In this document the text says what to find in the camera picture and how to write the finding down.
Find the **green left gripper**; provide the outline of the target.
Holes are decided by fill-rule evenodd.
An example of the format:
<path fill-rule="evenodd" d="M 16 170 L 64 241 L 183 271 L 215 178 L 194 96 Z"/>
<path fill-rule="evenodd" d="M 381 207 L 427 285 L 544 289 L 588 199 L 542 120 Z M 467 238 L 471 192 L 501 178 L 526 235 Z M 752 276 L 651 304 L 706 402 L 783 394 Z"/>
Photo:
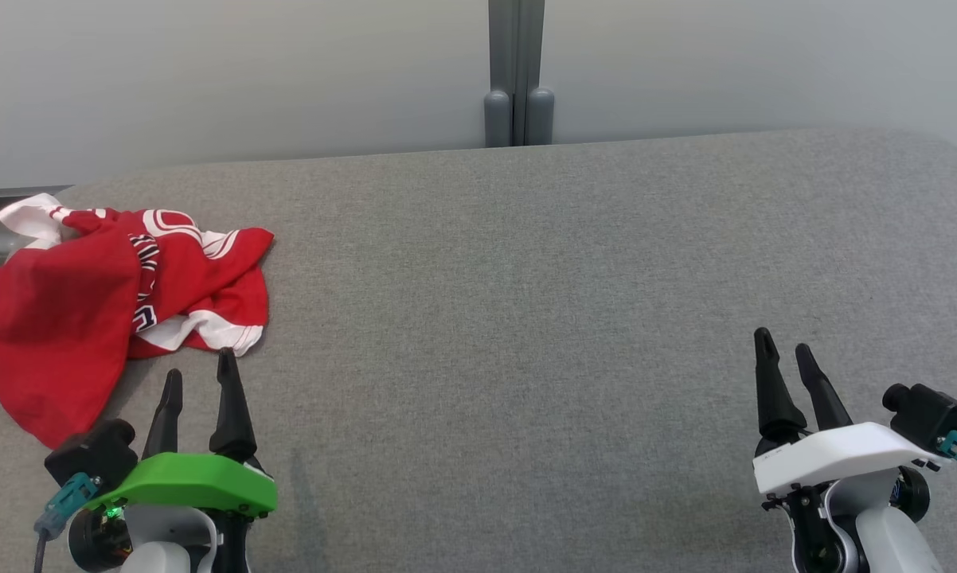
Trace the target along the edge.
<path fill-rule="evenodd" d="M 214 454 L 178 454 L 183 376 L 173 368 L 145 440 L 121 485 L 96 494 L 68 526 L 68 552 L 85 572 L 248 572 L 247 534 L 275 511 L 275 480 L 246 463 L 259 447 L 237 356 L 220 349 Z"/>

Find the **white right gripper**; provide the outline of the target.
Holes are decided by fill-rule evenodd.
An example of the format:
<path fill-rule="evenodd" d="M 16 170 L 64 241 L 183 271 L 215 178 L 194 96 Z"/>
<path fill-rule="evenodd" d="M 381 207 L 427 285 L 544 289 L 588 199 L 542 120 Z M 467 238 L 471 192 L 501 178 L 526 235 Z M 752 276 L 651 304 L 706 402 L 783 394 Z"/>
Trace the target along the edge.
<path fill-rule="evenodd" d="M 792 400 L 779 367 L 780 355 L 766 327 L 754 333 L 756 406 L 762 442 L 795 442 L 754 459 L 763 497 L 784 498 L 800 489 L 828 485 L 833 516 L 860 515 L 889 505 L 900 467 L 919 460 L 944 466 L 940 454 L 922 450 L 893 429 L 853 420 L 807 344 L 795 347 L 800 381 L 809 392 L 819 432 L 800 439 L 807 421 Z"/>

